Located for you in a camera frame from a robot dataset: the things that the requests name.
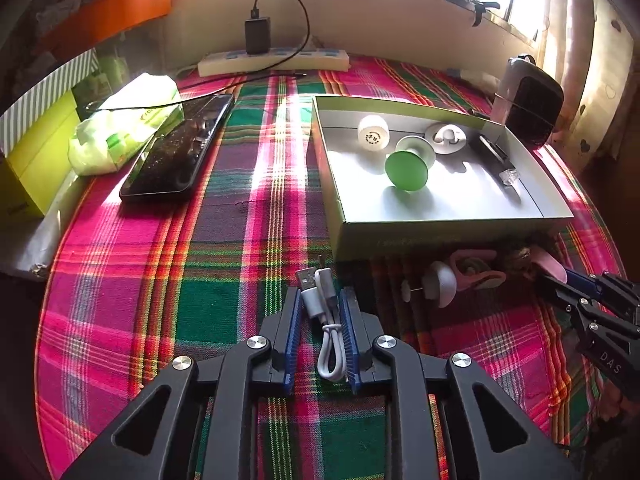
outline open box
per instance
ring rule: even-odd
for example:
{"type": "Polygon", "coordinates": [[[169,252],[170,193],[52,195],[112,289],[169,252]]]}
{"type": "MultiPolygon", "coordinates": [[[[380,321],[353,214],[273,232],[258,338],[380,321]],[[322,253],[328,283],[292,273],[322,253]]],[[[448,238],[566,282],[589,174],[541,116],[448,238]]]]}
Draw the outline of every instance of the open box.
{"type": "Polygon", "coordinates": [[[411,103],[316,96],[312,135],[335,260],[553,234],[573,217],[536,159],[497,123],[411,103]],[[389,126],[390,141],[381,152],[358,144],[358,123],[368,114],[389,126]],[[422,136],[436,122],[460,126],[467,139],[481,132],[507,154],[520,179],[513,187],[498,183],[467,145],[437,155],[421,190],[396,188],[385,173],[386,157],[401,137],[422,136]]]}

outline plastic bag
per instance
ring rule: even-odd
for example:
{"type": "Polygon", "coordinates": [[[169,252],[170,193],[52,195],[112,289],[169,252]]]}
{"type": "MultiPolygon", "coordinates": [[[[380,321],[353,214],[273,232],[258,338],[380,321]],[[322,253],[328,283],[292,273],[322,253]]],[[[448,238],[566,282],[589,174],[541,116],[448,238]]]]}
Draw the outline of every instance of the plastic bag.
{"type": "Polygon", "coordinates": [[[163,124],[173,128],[184,120],[180,104],[114,112],[104,108],[155,106],[179,98],[178,87],[169,76],[143,73],[135,78],[76,127],[68,151],[74,171],[78,175],[118,171],[163,124]]]}

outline orange bin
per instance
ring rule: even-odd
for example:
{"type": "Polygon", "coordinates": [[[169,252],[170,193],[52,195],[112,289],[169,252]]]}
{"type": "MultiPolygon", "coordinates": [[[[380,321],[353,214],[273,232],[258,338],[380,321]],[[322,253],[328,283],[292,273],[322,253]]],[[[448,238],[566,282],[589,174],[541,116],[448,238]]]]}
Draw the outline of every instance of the orange bin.
{"type": "Polygon", "coordinates": [[[171,12],[171,0],[93,0],[80,7],[40,41],[58,61],[66,61],[115,34],[171,12]]]}

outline black cable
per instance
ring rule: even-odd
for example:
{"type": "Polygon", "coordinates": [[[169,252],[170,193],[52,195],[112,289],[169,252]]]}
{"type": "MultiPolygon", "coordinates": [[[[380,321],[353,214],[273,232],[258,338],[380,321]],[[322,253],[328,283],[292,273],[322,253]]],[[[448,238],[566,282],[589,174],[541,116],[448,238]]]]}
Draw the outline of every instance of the black cable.
{"type": "MultiPolygon", "coordinates": [[[[187,85],[187,86],[183,86],[182,88],[180,88],[180,91],[188,90],[190,88],[195,88],[196,86],[200,86],[200,85],[207,84],[207,83],[215,83],[216,81],[222,81],[222,80],[225,80],[225,79],[229,79],[230,76],[231,77],[242,77],[242,76],[246,76],[246,75],[253,75],[253,74],[260,73],[260,72],[264,72],[265,70],[272,70],[273,68],[276,68],[277,66],[280,66],[281,64],[287,62],[290,59],[293,59],[298,54],[300,54],[300,52],[302,52],[304,50],[304,48],[306,47],[306,44],[309,42],[309,39],[311,37],[311,24],[309,23],[309,14],[308,14],[308,12],[306,12],[305,4],[302,3],[302,0],[297,0],[297,1],[300,4],[300,6],[302,7],[302,11],[305,13],[306,38],[305,38],[305,41],[303,41],[303,43],[298,47],[298,49],[293,54],[290,54],[290,56],[287,56],[285,59],[281,59],[280,61],[278,61],[276,63],[273,63],[273,64],[270,64],[269,66],[266,66],[266,67],[261,68],[259,70],[250,70],[248,72],[239,72],[239,73],[235,73],[235,74],[231,74],[231,75],[226,74],[226,75],[223,75],[223,76],[217,76],[217,77],[215,77],[213,79],[207,79],[207,80],[199,81],[197,83],[193,83],[193,84],[190,84],[190,85],[187,85]]],[[[251,17],[259,15],[257,4],[258,4],[258,0],[254,0],[254,7],[251,10],[251,17]]],[[[296,78],[304,77],[305,75],[306,74],[301,74],[301,75],[296,74],[295,77],[296,78]]],[[[210,97],[210,96],[216,95],[216,94],[218,94],[220,92],[223,92],[225,90],[228,90],[229,88],[233,88],[234,86],[238,86],[239,84],[250,83],[251,81],[258,81],[260,79],[267,79],[270,76],[271,75],[267,74],[267,75],[263,75],[263,76],[260,76],[260,77],[257,77],[257,78],[247,79],[245,81],[232,83],[231,85],[225,86],[225,87],[220,88],[218,90],[214,90],[213,92],[208,92],[208,93],[203,94],[203,95],[198,96],[198,97],[191,97],[191,98],[188,98],[188,99],[184,99],[182,101],[174,101],[172,103],[165,103],[165,104],[162,104],[162,105],[132,106],[132,107],[122,107],[122,108],[90,108],[90,106],[92,104],[92,103],[90,103],[89,105],[86,106],[85,109],[88,112],[98,112],[100,110],[108,110],[110,112],[117,112],[118,110],[155,110],[157,108],[166,108],[167,106],[174,106],[174,105],[177,105],[177,104],[188,103],[190,101],[195,101],[196,99],[201,99],[203,97],[210,97]]]]}

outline plaid tablecloth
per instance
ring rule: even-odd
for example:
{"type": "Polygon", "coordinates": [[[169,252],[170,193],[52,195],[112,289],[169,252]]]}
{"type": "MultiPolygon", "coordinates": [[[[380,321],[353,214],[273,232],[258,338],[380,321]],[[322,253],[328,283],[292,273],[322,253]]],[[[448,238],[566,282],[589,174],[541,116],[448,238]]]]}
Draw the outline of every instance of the plaid tablecloth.
{"type": "MultiPolygon", "coordinates": [[[[203,83],[198,92],[229,81],[203,83]]],[[[172,356],[212,357],[254,335],[280,309],[295,270],[330,254],[309,137],[313,94],[490,108],[443,73],[357,57],[346,73],[274,76],[233,93],[236,106],[189,203],[124,210],[125,172],[96,178],[60,245],[35,371],[40,435],[56,479],[172,356]]],[[[583,272],[622,270],[566,166],[550,147],[537,156],[575,215],[556,239],[565,263],[583,272]]],[[[382,258],[340,266],[338,276],[356,284],[360,303],[380,315],[387,333],[422,352],[467,352],[553,440],[581,441],[601,379],[575,352],[567,316],[518,281],[459,294],[441,310],[419,298],[403,303],[401,280],[417,280],[428,263],[426,256],[382,258]]],[[[294,398],[260,404],[259,477],[381,478],[383,401],[356,400],[345,386],[321,381],[319,341],[303,323],[294,398]]],[[[445,476],[444,460],[441,469],[445,476]]]]}

